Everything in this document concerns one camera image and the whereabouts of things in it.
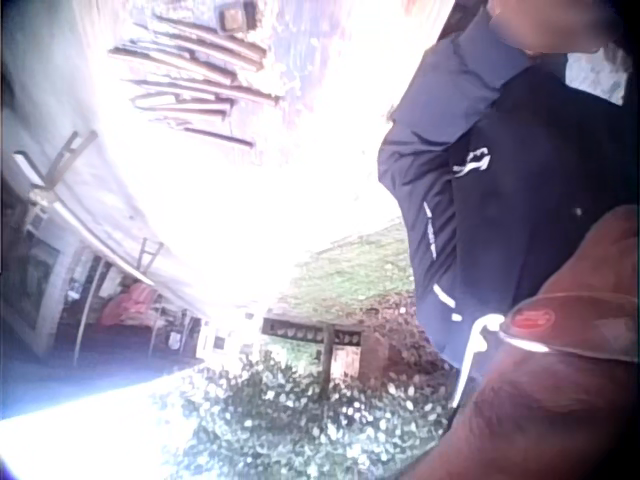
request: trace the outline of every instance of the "navy jacket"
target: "navy jacket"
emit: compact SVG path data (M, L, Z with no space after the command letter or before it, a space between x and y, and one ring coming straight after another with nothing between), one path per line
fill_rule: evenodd
M476 319L535 295L637 201L622 109L534 65L485 9L425 53L392 120L379 178L407 228L418 322L456 367Z

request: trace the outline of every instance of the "person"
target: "person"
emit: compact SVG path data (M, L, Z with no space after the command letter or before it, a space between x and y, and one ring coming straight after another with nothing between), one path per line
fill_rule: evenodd
M392 114L379 179L407 229L418 322L457 368L477 319L534 295L596 220L637 202L623 110L541 61L596 51L609 19L586 0L491 0L425 53Z
M576 293L581 297L571 297ZM569 295L570 303L562 314L556 310L557 323L581 316L576 298L585 294L635 303L633 328L615 343L634 345L635 363L504 344L440 444L400 478L638 478L636 207L617 208L597 222L539 298L558 294ZM615 315L602 311L598 318Z

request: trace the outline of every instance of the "white logo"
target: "white logo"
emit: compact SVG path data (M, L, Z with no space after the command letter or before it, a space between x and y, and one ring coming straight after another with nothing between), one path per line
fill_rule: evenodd
M484 155L481 160L472 161L474 158L479 157L480 155ZM464 167L459 165L455 165L453 167L454 177L461 177L471 170L477 168L478 170L486 170L489 166L489 162L491 161L491 155L489 155L489 149L487 148L479 148L473 152L470 152L467 156L467 163Z

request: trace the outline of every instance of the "circular label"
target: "circular label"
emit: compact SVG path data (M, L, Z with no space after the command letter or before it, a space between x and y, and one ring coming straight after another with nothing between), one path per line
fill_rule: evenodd
M522 310L511 320L511 326L528 332L549 328L556 316L551 310Z

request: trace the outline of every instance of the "jacket sleeve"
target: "jacket sleeve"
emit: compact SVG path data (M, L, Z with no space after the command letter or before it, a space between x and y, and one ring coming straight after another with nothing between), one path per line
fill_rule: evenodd
M455 242L451 166L444 151L530 64L524 52L493 30L482 8L467 30L425 53L393 113L378 155L378 174L402 211L416 295L421 286L431 288L437 277L431 263Z

